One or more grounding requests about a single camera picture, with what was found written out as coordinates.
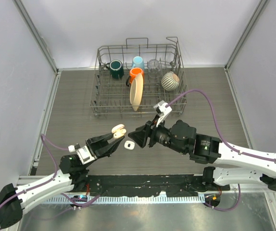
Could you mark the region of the white earbud charging case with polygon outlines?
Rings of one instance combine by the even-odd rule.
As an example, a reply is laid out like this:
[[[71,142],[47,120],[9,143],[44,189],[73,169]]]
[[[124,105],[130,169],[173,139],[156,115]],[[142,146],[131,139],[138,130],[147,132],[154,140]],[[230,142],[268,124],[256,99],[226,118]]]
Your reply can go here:
[[[135,148],[135,143],[133,141],[125,141],[124,148],[127,150],[133,150]]]

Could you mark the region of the beige earbud charging case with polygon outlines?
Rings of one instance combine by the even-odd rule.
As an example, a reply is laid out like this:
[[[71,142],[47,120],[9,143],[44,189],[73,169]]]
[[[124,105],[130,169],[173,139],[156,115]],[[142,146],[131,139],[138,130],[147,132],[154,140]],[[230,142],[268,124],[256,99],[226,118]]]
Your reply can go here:
[[[116,125],[112,128],[111,133],[114,139],[118,139],[126,134],[126,129],[124,124]]]

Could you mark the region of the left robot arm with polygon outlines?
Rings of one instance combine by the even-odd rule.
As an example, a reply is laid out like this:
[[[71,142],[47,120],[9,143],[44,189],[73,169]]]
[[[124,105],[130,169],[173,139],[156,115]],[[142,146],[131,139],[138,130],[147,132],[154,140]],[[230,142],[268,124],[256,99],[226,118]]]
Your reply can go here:
[[[15,187],[12,183],[0,191],[0,230],[19,222],[23,215],[47,199],[74,190],[86,188],[87,167],[95,161],[110,157],[125,137],[125,129],[86,140],[84,146],[70,145],[52,174],[32,183]]]

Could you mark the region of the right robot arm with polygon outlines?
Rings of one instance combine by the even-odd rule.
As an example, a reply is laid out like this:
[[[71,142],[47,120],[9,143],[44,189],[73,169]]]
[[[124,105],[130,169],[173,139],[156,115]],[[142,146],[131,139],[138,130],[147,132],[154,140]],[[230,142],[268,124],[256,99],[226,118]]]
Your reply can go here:
[[[207,164],[201,184],[207,190],[229,184],[260,184],[276,192],[276,153],[261,152],[198,134],[196,128],[178,120],[171,128],[148,121],[129,133],[139,147],[159,143],[190,160]]]

